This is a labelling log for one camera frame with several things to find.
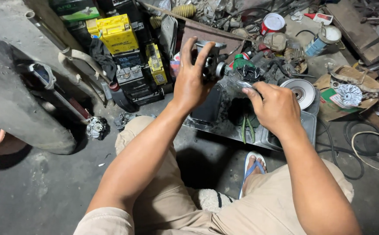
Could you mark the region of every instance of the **left hand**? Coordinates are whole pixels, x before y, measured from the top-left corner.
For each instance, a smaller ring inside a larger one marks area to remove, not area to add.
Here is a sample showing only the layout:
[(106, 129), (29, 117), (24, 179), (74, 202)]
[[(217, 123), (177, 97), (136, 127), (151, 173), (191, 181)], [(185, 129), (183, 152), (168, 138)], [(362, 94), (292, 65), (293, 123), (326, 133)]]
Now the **left hand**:
[(208, 53), (215, 46), (215, 42), (207, 43), (198, 54), (195, 65), (192, 65), (191, 51), (196, 41), (197, 37), (192, 37), (182, 48), (179, 74), (176, 77), (174, 98), (171, 101), (186, 115), (205, 101), (215, 84), (209, 82), (204, 85), (202, 72)]

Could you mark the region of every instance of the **blue flip-flop strap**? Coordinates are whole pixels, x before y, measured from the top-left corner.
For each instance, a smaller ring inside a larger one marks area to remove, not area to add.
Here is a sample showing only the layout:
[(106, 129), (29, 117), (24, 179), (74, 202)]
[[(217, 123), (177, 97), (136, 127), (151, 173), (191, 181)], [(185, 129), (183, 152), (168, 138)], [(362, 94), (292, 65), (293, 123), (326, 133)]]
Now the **blue flip-flop strap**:
[(265, 170), (264, 168), (262, 167), (262, 165), (257, 161), (255, 160), (254, 164), (246, 171), (246, 174), (245, 174), (245, 179), (250, 175), (252, 174), (252, 172), (255, 170), (256, 167), (259, 167), (260, 171), (262, 174), (265, 174)]

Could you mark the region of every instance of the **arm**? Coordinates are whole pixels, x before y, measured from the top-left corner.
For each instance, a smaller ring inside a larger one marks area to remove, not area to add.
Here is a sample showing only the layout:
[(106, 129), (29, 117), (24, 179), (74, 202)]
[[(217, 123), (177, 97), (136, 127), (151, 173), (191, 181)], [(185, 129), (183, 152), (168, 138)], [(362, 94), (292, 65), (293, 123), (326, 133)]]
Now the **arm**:
[(123, 209), (131, 215), (134, 201), (161, 167), (163, 157), (185, 118), (205, 101), (214, 83), (203, 85), (201, 71), (214, 43), (209, 43), (203, 48), (193, 66), (191, 50), (196, 40), (196, 37), (189, 39), (182, 49), (181, 68), (176, 78), (174, 98), (109, 165), (87, 213), (110, 206)]
[(283, 147), (291, 176), (294, 207), (307, 234), (361, 234), (349, 201), (309, 142), (301, 125), (300, 107), (288, 88), (258, 82), (244, 88), (261, 125)]

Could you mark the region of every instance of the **flip-flop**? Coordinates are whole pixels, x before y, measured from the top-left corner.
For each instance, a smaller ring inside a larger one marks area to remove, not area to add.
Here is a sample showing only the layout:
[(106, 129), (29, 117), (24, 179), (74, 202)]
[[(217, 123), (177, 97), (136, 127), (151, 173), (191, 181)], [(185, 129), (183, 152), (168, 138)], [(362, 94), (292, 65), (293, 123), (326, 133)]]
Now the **flip-flop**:
[(254, 171), (254, 169), (255, 169), (256, 167), (259, 167), (261, 173), (262, 173), (262, 174), (265, 174), (265, 170), (264, 170), (264, 168), (262, 167), (262, 165), (261, 165), (257, 160), (255, 160), (253, 166), (251, 166), (248, 170), (246, 170), (246, 169), (248, 168), (249, 157), (250, 157), (251, 155), (254, 155), (254, 156), (256, 157), (256, 159), (260, 158), (260, 159), (264, 162), (264, 166), (266, 166), (266, 162), (265, 162), (264, 157), (263, 157), (261, 154), (259, 154), (258, 152), (251, 151), (251, 152), (248, 153), (248, 155), (246, 155), (246, 157), (245, 157), (245, 171), (244, 171), (244, 173), (245, 173), (245, 177), (244, 177), (244, 179), (243, 179), (242, 186), (240, 187), (239, 199), (242, 198), (242, 187), (243, 187), (243, 184), (245, 183), (246, 178), (247, 178), (250, 174), (252, 174), (252, 172)]

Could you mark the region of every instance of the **blue can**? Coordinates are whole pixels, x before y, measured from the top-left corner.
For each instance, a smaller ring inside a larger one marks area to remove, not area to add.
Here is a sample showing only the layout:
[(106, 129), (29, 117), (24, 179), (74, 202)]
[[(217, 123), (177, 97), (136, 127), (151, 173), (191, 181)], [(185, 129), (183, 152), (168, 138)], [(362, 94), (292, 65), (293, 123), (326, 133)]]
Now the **blue can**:
[(342, 34), (338, 28), (332, 25), (324, 26), (305, 47), (304, 51), (307, 56), (318, 56), (329, 45), (337, 43), (341, 38)]

